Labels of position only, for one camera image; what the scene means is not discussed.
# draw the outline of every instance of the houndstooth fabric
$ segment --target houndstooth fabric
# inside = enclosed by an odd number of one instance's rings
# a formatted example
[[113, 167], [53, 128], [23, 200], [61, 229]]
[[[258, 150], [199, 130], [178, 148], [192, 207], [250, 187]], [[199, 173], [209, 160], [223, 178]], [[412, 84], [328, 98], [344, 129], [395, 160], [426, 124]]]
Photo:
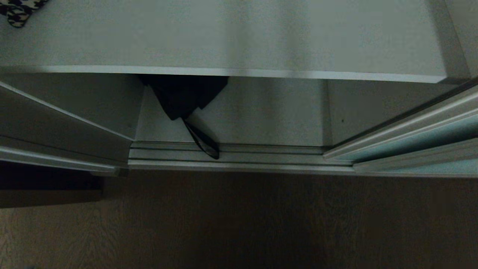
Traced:
[[30, 15], [48, 0], [0, 0], [0, 14], [7, 16], [11, 26], [22, 28]]

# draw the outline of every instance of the black bag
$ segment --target black bag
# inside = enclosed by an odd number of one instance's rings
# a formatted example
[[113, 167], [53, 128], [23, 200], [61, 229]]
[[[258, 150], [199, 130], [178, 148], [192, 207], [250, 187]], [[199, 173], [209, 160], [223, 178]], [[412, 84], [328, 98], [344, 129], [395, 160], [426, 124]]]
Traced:
[[139, 75], [144, 85], [149, 85], [171, 120], [181, 118], [199, 148], [214, 159], [219, 159], [217, 143], [187, 122], [197, 108], [205, 108], [227, 85], [229, 77]]

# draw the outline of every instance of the white wall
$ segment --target white wall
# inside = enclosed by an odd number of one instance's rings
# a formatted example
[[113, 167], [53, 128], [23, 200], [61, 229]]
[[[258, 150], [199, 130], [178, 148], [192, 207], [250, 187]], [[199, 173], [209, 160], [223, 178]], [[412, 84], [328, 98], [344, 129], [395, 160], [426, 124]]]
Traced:
[[[220, 143], [330, 146], [324, 82], [317, 79], [230, 77], [228, 85], [190, 120]], [[192, 142], [146, 88], [138, 141]]]
[[446, 84], [328, 81], [334, 144], [366, 131], [456, 87]]
[[478, 0], [446, 0], [473, 77], [478, 76]]

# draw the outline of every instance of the white shelf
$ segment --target white shelf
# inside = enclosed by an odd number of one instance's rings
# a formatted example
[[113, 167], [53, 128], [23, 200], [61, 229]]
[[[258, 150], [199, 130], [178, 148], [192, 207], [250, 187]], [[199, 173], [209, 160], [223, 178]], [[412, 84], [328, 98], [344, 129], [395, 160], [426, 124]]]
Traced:
[[[190, 121], [225, 144], [330, 146], [324, 81], [230, 77], [228, 85]], [[145, 89], [138, 141], [192, 142], [181, 120], [171, 121]]]
[[469, 77], [442, 0], [62, 0], [0, 41], [2, 72]]

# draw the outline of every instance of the bag strap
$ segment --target bag strap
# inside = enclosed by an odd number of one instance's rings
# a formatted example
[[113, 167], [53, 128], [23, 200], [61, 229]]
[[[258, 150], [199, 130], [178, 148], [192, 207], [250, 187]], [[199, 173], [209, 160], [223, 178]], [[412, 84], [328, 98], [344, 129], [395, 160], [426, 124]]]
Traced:
[[196, 145], [206, 154], [211, 156], [213, 159], [218, 160], [219, 146], [217, 145], [217, 143], [211, 137], [207, 136], [201, 130], [196, 128], [194, 125], [187, 122], [185, 118], [182, 118], [182, 119], [183, 119], [184, 125], [186, 125], [187, 130], [193, 137]]

